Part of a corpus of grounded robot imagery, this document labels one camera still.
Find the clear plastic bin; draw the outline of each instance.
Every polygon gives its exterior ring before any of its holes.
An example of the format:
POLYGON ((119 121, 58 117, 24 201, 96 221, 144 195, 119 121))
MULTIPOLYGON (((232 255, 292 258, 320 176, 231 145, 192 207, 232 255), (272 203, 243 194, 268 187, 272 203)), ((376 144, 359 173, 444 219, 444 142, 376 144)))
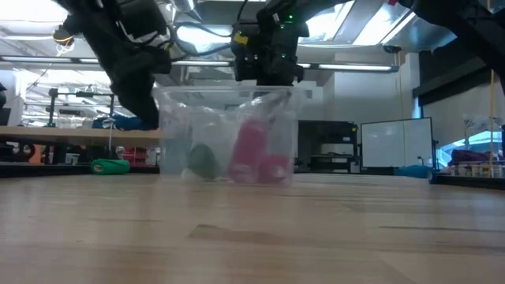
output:
POLYGON ((154 90, 161 173, 186 181, 288 185, 303 94, 290 87, 154 90))

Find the green object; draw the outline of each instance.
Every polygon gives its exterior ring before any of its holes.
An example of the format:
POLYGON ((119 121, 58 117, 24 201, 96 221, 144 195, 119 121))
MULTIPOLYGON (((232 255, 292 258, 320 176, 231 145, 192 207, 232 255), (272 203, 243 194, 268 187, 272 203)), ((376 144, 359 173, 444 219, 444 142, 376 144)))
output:
POLYGON ((214 152, 205 144, 197 144, 188 155, 188 169, 201 178, 214 180, 219 176, 219 164, 214 152))
POLYGON ((112 175, 129 172, 129 162, 125 160, 96 159, 92 163, 94 174, 112 175))

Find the desk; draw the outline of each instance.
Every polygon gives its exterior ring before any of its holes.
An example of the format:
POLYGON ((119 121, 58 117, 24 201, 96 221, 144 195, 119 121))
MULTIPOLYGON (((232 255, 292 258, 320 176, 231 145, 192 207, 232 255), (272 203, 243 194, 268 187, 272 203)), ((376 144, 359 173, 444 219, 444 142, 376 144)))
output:
POLYGON ((152 175, 0 180, 2 284, 475 284, 505 278, 505 195, 405 177, 292 188, 152 175))
MULTIPOLYGON (((0 126, 0 139, 33 144, 108 146, 108 129, 58 129, 0 126)), ((112 146, 158 146, 160 131, 112 130, 112 146)))

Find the whiteboard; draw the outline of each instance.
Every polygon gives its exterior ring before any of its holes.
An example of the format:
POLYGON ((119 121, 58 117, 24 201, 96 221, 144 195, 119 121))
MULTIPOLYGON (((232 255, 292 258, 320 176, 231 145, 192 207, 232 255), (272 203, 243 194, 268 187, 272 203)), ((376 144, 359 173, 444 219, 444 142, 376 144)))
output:
POLYGON ((430 118, 361 125, 363 167, 401 167, 432 159, 430 118))
POLYGON ((399 167, 405 164, 401 121, 361 125, 361 143, 363 167, 399 167))

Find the pink plastic object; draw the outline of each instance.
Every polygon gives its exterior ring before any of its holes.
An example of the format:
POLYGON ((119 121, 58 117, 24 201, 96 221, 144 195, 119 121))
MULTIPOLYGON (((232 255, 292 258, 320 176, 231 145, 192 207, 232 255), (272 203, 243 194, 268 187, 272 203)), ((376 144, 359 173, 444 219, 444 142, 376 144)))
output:
POLYGON ((290 157, 270 155, 263 159, 258 169, 258 182, 261 184, 279 184, 289 175, 290 157))
POLYGON ((267 155, 268 123, 250 119, 240 128, 228 174, 238 183, 255 183, 258 166, 267 155))

